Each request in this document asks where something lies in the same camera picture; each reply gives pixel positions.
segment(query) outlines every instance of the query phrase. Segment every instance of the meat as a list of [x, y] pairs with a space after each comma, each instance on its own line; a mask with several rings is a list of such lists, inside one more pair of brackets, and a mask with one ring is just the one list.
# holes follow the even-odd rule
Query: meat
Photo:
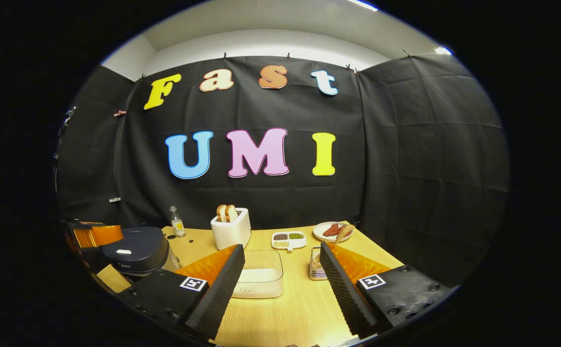
[[328, 230], [325, 230], [325, 233], [323, 233], [323, 236], [324, 237], [336, 236], [336, 235], [338, 235], [339, 232], [340, 232], [340, 229], [338, 228], [338, 223], [334, 223], [329, 227]]

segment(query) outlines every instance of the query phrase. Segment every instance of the white wall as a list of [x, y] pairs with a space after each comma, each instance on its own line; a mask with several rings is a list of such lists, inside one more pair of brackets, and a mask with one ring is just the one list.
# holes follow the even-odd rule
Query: white wall
[[304, 31], [248, 29], [229, 31], [181, 42], [156, 53], [143, 73], [150, 75], [191, 62], [243, 55], [271, 55], [309, 59], [351, 68], [367, 67], [390, 58], [350, 42]]
[[134, 37], [109, 55], [101, 65], [135, 81], [148, 65], [156, 50], [143, 35]]

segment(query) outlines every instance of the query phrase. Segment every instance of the pink letter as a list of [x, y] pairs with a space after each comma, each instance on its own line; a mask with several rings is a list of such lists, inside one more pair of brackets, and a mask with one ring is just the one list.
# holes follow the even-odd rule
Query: pink letter
[[245, 130], [234, 130], [227, 134], [231, 141], [233, 161], [229, 176], [233, 178], [243, 177], [248, 174], [244, 169], [246, 160], [253, 174], [257, 175], [263, 165], [263, 158], [267, 156], [267, 165], [263, 173], [269, 176], [286, 175], [289, 168], [285, 165], [285, 136], [287, 130], [283, 128], [271, 128], [265, 132], [261, 144], [257, 147], [252, 141], [250, 134]]

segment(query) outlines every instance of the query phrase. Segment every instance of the white ceiling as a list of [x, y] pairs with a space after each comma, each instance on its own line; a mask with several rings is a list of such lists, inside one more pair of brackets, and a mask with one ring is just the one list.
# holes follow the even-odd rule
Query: white ceiling
[[382, 11], [347, 0], [210, 0], [178, 13], [143, 35], [161, 51], [175, 44], [227, 31], [289, 29], [338, 38], [391, 59], [433, 53], [431, 38]]

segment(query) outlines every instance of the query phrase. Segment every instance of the black foam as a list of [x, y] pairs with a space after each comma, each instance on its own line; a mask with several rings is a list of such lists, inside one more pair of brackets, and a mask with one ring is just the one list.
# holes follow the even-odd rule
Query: black foam
[[356, 286], [370, 307], [394, 327], [426, 310], [449, 290], [407, 265], [377, 275], [384, 285], [366, 288], [358, 281]]
[[181, 325], [190, 315], [196, 304], [203, 298], [209, 284], [205, 283], [198, 291], [180, 285], [188, 277], [163, 269], [143, 277], [117, 296], [141, 310], [151, 319], [174, 330], [182, 330]]
[[325, 242], [321, 242], [320, 259], [351, 334], [363, 338], [377, 332], [382, 321], [366, 305]]
[[218, 274], [214, 285], [209, 288], [186, 321], [187, 327], [212, 340], [216, 338], [244, 263], [244, 247], [238, 244]]

